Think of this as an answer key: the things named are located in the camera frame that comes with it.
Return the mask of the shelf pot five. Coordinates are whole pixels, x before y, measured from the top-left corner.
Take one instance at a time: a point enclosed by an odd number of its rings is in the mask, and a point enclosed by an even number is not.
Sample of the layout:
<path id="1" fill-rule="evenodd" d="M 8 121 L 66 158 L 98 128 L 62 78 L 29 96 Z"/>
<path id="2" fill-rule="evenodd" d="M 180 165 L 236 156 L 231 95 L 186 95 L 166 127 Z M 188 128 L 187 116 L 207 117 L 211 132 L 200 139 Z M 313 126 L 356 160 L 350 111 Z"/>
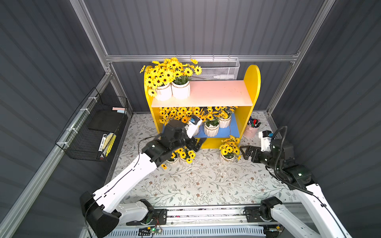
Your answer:
<path id="1" fill-rule="evenodd" d="M 177 152 L 173 152 L 171 157 L 166 161 L 167 164 L 174 164 L 178 161 L 179 156 Z"/>

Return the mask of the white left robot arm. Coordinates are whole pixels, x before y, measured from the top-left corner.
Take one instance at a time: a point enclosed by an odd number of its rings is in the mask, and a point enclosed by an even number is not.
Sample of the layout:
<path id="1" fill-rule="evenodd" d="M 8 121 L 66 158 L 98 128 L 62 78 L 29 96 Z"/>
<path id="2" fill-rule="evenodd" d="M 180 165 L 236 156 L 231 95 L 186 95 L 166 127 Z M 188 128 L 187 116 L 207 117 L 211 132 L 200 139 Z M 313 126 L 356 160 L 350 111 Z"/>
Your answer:
<path id="1" fill-rule="evenodd" d="M 146 138 L 137 157 L 114 179 L 93 193 L 85 192 L 80 205 L 85 225 L 90 236 L 103 238 L 123 223 L 149 224 L 154 208 L 145 199 L 130 205 L 120 202 L 147 175 L 168 161 L 172 154 L 186 147 L 194 152 L 200 150 L 205 139 L 195 138 L 202 124 L 197 116 L 191 116 L 187 123 L 170 120 L 162 133 Z"/>

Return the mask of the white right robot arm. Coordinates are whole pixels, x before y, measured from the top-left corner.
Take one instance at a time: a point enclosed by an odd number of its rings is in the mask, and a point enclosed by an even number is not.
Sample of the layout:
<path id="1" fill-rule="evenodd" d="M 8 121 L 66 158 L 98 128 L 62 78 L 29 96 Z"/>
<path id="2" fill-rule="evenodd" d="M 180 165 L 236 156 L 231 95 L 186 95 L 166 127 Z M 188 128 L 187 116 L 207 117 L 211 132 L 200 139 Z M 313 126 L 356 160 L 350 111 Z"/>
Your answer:
<path id="1" fill-rule="evenodd" d="M 326 200 L 311 170 L 296 163 L 294 146 L 286 141 L 288 127 L 264 131 L 261 146 L 241 146 L 245 160 L 263 164 L 269 174 L 286 185 L 302 202 L 317 231 L 297 218 L 285 204 L 272 196 L 261 201 L 257 216 L 264 222 L 276 221 L 296 238 L 349 238 L 339 218 Z"/>

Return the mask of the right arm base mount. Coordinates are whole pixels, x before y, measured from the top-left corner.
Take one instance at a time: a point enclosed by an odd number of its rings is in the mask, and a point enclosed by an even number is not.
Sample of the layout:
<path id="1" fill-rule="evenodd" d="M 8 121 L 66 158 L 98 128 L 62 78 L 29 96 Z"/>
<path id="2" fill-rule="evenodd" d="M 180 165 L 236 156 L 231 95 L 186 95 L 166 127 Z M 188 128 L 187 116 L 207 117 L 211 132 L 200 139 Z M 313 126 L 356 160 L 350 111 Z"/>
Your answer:
<path id="1" fill-rule="evenodd" d="M 275 222 L 267 207 L 245 207 L 243 214 L 248 223 Z"/>

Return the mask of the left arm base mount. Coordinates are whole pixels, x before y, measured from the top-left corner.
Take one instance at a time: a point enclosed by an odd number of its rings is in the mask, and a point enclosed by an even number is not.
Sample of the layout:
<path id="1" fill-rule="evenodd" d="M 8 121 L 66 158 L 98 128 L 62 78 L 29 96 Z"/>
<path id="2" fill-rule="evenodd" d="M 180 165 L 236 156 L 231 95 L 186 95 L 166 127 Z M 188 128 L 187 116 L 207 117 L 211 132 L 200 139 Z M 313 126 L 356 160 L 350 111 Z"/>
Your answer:
<path id="1" fill-rule="evenodd" d="M 154 209 L 148 212 L 148 214 L 141 221 L 132 221 L 126 223 L 127 226 L 155 226 L 166 225 L 167 223 L 168 209 Z"/>

